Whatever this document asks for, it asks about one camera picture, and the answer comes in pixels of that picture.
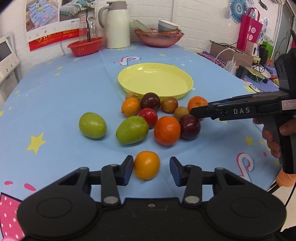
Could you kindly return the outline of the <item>right hand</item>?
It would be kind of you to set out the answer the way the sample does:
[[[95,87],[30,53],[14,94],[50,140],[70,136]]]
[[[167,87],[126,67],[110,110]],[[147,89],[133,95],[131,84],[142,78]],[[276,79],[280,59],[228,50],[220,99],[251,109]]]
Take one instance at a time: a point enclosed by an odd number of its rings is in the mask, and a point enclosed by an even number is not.
[[[280,133],[284,136],[295,134],[295,132],[296,132],[295,118],[293,120],[289,120],[288,122],[286,122],[280,127]],[[275,158],[279,159],[281,157],[280,144],[274,141],[273,134],[270,131],[268,131],[265,126],[263,127],[263,130],[262,130],[262,137],[267,141],[267,146],[270,149],[271,154]]]

